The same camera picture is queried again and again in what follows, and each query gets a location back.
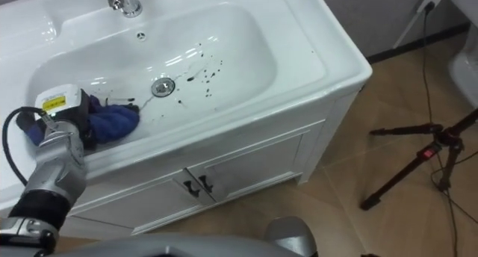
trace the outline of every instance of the power cord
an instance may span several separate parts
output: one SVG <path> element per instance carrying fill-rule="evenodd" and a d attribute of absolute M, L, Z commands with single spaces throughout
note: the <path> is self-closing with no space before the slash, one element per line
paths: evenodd
<path fill-rule="evenodd" d="M 433 2 L 430 2 L 426 7 L 425 7 L 425 17 L 423 19 L 423 67 L 422 67 L 422 75 L 423 75 L 423 83 L 425 85 L 425 91 L 426 91 L 426 101 L 427 101 L 427 105 L 428 105 L 428 115 L 429 115 L 429 122 L 430 123 L 433 123 L 433 115 L 432 115 L 432 102 L 431 102 L 431 99 L 430 99 L 430 92 L 429 92 L 429 86 L 428 86 L 428 81 L 427 81 L 427 78 L 426 78 L 426 47 L 428 45 L 427 41 L 426 41 L 426 24 L 427 24 L 427 20 L 428 20 L 428 15 L 429 13 L 435 9 L 435 3 Z M 457 164 L 461 164 L 465 161 L 468 161 L 470 159 L 472 159 L 474 156 L 478 155 L 478 151 L 472 153 L 471 155 L 469 155 L 468 157 L 465 157 L 463 158 L 462 160 L 460 161 L 457 161 L 455 163 L 455 165 Z M 443 165 L 443 162 L 441 160 L 441 157 L 439 154 L 437 154 L 438 156 L 438 162 L 440 164 L 440 169 L 439 170 L 434 170 L 431 174 L 430 174 L 430 180 L 432 181 L 432 183 L 434 184 L 434 186 L 436 186 L 438 188 L 438 185 L 437 183 L 435 182 L 435 180 L 433 179 L 433 176 L 438 173 L 438 172 L 443 172 L 444 170 L 444 165 Z M 452 226 L 453 226 L 453 255 L 455 257 L 458 257 L 458 229 L 456 227 L 456 217 L 455 217 L 455 211 L 453 209 L 453 206 L 457 207 L 464 215 L 466 215 L 467 217 L 469 217 L 472 221 L 474 221 L 476 224 L 478 224 L 478 220 L 476 220 L 474 217 L 472 217 L 468 212 L 466 212 L 466 210 L 464 210 L 460 205 L 458 205 L 454 200 L 453 198 L 451 197 L 451 193 L 446 190 L 446 191 L 442 191 L 443 195 L 445 195 L 447 197 L 447 200 L 448 200 L 448 205 L 450 207 L 450 216 L 451 216 L 451 220 L 452 220 Z"/>
<path fill-rule="evenodd" d="M 10 125 L 10 121 L 13 119 L 13 117 L 15 117 L 15 115 L 17 115 L 20 112 L 36 113 L 40 117 L 42 117 L 46 113 L 40 108 L 32 108 L 32 107 L 17 108 L 16 110 L 8 114 L 7 119 L 5 119 L 5 122 L 3 123 L 3 128 L 1 130 L 1 145 L 3 146 L 3 152 L 5 153 L 5 158 L 7 159 L 7 162 L 10 165 L 10 168 L 12 169 L 13 173 L 15 173 L 16 177 L 23 183 L 24 186 L 26 186 L 28 181 L 20 173 L 15 163 L 13 162 L 12 155 L 10 154 L 10 147 L 8 146 L 8 126 Z"/>

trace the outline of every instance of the tripod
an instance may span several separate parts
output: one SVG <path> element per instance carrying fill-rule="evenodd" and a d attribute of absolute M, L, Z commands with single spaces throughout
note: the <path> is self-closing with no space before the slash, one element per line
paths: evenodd
<path fill-rule="evenodd" d="M 380 203 L 380 197 L 386 194 L 393 186 L 401 182 L 408 174 L 417 169 L 422 163 L 428 161 L 444 147 L 448 147 L 449 155 L 447 163 L 443 170 L 443 176 L 437 185 L 439 191 L 446 191 L 451 187 L 450 177 L 455 167 L 456 159 L 463 150 L 463 141 L 460 134 L 471 127 L 478 120 L 478 109 L 471 112 L 463 120 L 454 126 L 444 128 L 443 125 L 427 123 L 421 126 L 409 126 L 393 129 L 377 129 L 370 132 L 371 135 L 387 135 L 387 134 L 433 134 L 434 141 L 417 152 L 417 157 L 405 166 L 399 173 L 385 183 L 379 190 L 372 193 L 366 200 L 360 204 L 360 208 L 367 211 Z"/>

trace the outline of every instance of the bathroom sink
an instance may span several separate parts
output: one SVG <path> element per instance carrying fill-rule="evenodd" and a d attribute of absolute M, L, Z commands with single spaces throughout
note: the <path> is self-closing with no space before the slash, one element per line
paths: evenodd
<path fill-rule="evenodd" d="M 88 179 L 350 95 L 371 74 L 323 0 L 140 2 L 142 13 L 130 19 L 107 0 L 0 6 L 0 121 L 61 84 L 77 84 L 103 104 L 141 108 L 132 134 L 85 158 Z M 162 78 L 175 90 L 153 96 Z M 17 127 L 9 129 L 9 144 L 28 177 L 33 146 Z M 1 210 L 22 186 L 4 157 L 0 167 Z"/>
<path fill-rule="evenodd" d="M 140 125 L 118 146 L 227 110 L 263 93 L 277 66 L 255 20 L 232 4 L 171 19 L 153 19 L 83 48 L 54 56 L 28 85 L 26 102 L 65 83 L 77 84 L 103 105 L 140 107 Z M 152 94 L 161 78 L 176 84 Z"/>

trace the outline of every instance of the yellow label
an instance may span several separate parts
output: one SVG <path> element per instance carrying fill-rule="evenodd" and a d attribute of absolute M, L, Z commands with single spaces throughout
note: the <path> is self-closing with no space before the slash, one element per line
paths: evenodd
<path fill-rule="evenodd" d="M 46 102 L 43 103 L 43 110 L 44 111 L 49 111 L 49 110 L 52 110 L 54 108 L 58 108 L 58 107 L 61 107 L 61 106 L 64 106 L 66 105 L 66 97 L 65 96 L 59 96 L 59 97 L 55 97 L 51 100 L 48 100 Z"/>

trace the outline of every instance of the cabinet door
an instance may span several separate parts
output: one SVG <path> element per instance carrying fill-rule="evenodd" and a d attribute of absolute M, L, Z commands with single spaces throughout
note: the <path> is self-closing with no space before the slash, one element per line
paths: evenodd
<path fill-rule="evenodd" d="M 294 159 L 301 138 L 302 134 L 268 146 L 233 152 L 208 166 L 187 170 L 216 201 L 231 199 L 299 174 Z"/>
<path fill-rule="evenodd" d="M 107 198 L 78 216 L 146 231 L 214 202 L 184 170 Z"/>

